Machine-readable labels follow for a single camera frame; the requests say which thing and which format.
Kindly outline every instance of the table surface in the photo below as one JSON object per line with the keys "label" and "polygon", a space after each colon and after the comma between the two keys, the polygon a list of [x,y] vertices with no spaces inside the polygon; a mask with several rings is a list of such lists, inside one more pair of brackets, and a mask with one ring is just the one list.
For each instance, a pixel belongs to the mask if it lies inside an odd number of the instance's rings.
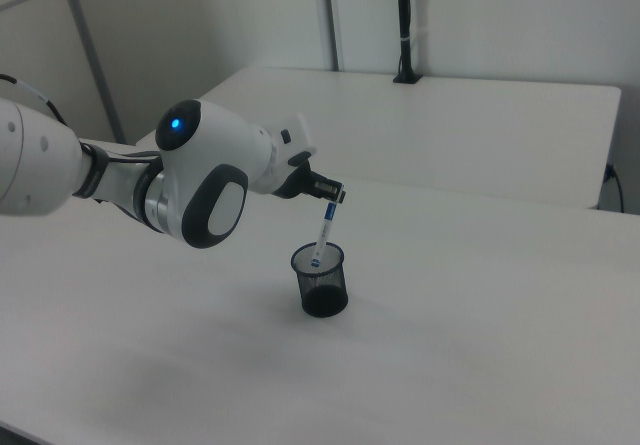
{"label": "table surface", "polygon": [[248,68],[203,98],[252,123],[302,112],[325,173],[594,207],[614,87]]}
{"label": "table surface", "polygon": [[0,220],[0,420],[56,445],[635,444],[640,220],[344,179],[350,303],[300,308],[324,204],[221,246],[110,204]]}

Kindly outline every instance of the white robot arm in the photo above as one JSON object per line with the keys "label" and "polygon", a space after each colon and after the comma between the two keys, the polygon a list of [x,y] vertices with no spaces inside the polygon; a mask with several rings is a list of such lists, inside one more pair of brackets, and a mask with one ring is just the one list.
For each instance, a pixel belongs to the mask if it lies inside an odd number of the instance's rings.
{"label": "white robot arm", "polygon": [[311,171],[316,149],[301,115],[261,127],[186,100],[165,113],[155,141],[159,151],[115,153],[113,144],[82,142],[66,126],[0,99],[0,215],[43,215],[72,195],[93,198],[208,248],[233,232],[247,190],[344,199],[342,184]]}

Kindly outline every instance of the white wall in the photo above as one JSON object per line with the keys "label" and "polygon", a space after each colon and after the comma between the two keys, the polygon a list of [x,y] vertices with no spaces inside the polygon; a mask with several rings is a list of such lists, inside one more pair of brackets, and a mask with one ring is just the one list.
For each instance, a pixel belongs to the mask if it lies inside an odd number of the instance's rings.
{"label": "white wall", "polygon": [[[80,137],[113,140],[67,0],[0,0],[0,72],[47,95]],[[0,97],[51,115],[7,82]]]}
{"label": "white wall", "polygon": [[127,138],[248,65],[324,69],[317,0],[81,0]]}
{"label": "white wall", "polygon": [[[334,0],[342,69],[394,73],[397,0]],[[435,76],[615,85],[611,159],[640,213],[640,0],[412,0],[414,63]],[[617,210],[613,183],[603,208]]]}

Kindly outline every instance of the white table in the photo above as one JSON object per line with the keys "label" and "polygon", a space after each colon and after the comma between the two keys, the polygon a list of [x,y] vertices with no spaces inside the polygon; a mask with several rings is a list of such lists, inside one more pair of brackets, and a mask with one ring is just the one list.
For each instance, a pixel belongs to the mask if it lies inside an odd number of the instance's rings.
{"label": "white table", "polygon": [[310,197],[251,195],[205,251],[91,201],[0,217],[0,421],[55,445],[637,443],[637,217],[342,180],[326,320],[289,266]]}
{"label": "white table", "polygon": [[392,78],[248,68],[203,98],[258,124],[304,113],[318,146],[314,163],[326,173],[597,204],[619,89],[433,77],[399,85]]}

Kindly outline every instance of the blue label on strip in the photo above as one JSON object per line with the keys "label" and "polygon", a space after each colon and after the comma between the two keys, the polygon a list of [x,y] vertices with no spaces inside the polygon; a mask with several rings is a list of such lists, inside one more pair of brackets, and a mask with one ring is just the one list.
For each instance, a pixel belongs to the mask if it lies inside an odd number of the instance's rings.
{"label": "blue label on strip", "polygon": [[327,206],[327,213],[324,214],[324,219],[325,220],[333,220],[333,214],[336,211],[336,204],[331,202],[328,206]]}

